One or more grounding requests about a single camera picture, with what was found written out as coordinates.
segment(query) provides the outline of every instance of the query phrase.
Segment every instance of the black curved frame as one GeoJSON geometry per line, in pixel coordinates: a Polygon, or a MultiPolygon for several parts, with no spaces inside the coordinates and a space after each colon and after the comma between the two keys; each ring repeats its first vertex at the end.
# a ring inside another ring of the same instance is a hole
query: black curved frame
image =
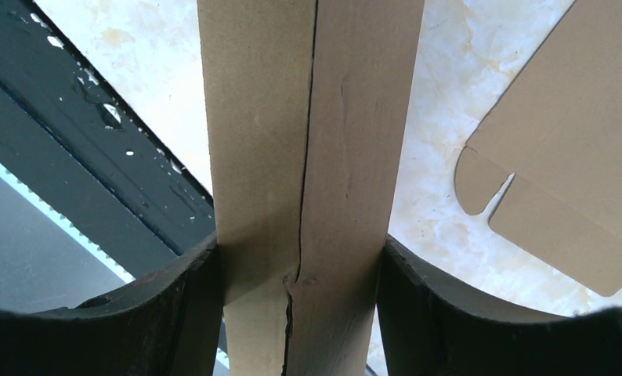
{"type": "MultiPolygon", "coordinates": [[[[219,252],[210,237],[162,271],[76,309],[0,311],[0,375],[211,375],[222,312],[219,252]]],[[[526,309],[460,282],[393,239],[378,289],[392,376],[622,375],[622,308],[575,318],[526,309]]]]}
{"type": "Polygon", "coordinates": [[[211,375],[223,311],[214,244],[75,309],[0,310],[0,375],[211,375]]]}

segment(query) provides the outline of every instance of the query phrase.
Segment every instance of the brown cardboard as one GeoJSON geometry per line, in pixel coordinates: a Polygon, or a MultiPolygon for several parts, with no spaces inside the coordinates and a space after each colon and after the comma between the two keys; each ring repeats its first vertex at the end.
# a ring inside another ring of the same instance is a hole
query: brown cardboard
{"type": "Polygon", "coordinates": [[[622,287],[622,0],[578,0],[470,137],[455,187],[491,228],[601,295],[622,287]]]}
{"type": "Polygon", "coordinates": [[[199,0],[233,375],[363,375],[423,1],[199,0]]]}

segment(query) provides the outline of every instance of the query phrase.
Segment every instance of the marble countertop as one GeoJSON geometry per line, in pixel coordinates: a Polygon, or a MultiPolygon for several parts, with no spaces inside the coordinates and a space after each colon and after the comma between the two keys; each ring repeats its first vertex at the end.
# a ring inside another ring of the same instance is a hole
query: marble countertop
{"type": "MultiPolygon", "coordinates": [[[[426,0],[389,232],[492,295],[571,316],[601,297],[466,215],[454,193],[465,140],[572,0],[426,0]]],[[[195,0],[38,0],[190,172],[211,191],[195,0]]],[[[369,364],[386,374],[378,323],[369,364]]]]}

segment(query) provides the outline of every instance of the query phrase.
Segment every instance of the dark gray surface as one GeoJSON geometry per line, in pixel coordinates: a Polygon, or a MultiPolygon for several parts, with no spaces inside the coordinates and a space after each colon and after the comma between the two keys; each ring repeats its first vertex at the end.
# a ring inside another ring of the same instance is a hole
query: dark gray surface
{"type": "Polygon", "coordinates": [[[74,307],[123,284],[0,178],[0,308],[74,307]]]}

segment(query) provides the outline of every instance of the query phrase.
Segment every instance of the cardboard seam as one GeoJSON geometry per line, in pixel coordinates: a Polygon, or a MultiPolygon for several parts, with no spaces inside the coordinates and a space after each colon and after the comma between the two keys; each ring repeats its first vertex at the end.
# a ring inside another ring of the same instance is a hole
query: cardboard seam
{"type": "MultiPolygon", "coordinates": [[[[292,285],[297,284],[299,280],[299,276],[302,273],[302,219],[304,217],[304,193],[306,188],[306,171],[309,164],[309,134],[311,128],[311,102],[313,100],[313,69],[315,67],[316,62],[316,30],[318,25],[318,1],[315,1],[315,8],[313,10],[313,40],[311,41],[311,66],[309,68],[309,102],[306,108],[306,148],[304,150],[304,166],[302,167],[302,188],[300,190],[300,200],[299,200],[299,228],[298,228],[298,264],[297,270],[295,271],[295,280],[292,285]]],[[[281,367],[281,376],[286,376],[287,373],[287,364],[288,364],[288,353],[290,351],[290,340],[293,333],[293,297],[291,293],[291,286],[288,283],[288,277],[284,278],[284,287],[286,289],[286,295],[288,304],[286,307],[286,343],[284,347],[284,363],[281,367]]]]}
{"type": "Polygon", "coordinates": [[[540,192],[542,192],[544,195],[550,197],[551,199],[553,199],[553,201],[558,202],[559,206],[562,206],[563,208],[567,208],[568,210],[570,210],[572,213],[576,213],[577,215],[579,215],[581,218],[588,220],[590,223],[594,223],[595,226],[598,226],[600,229],[606,231],[610,236],[622,241],[622,237],[619,237],[618,235],[616,235],[615,233],[612,233],[610,230],[608,230],[607,228],[605,228],[604,226],[601,226],[599,224],[597,224],[594,220],[592,220],[590,217],[583,215],[582,213],[580,213],[578,210],[570,207],[568,204],[564,203],[562,200],[560,200],[559,198],[557,198],[556,196],[550,194],[549,192],[547,192],[546,190],[542,190],[537,184],[533,183],[532,181],[530,181],[529,179],[527,179],[525,176],[521,176],[519,175],[520,179],[525,180],[526,182],[528,182],[531,186],[537,188],[540,192]]]}

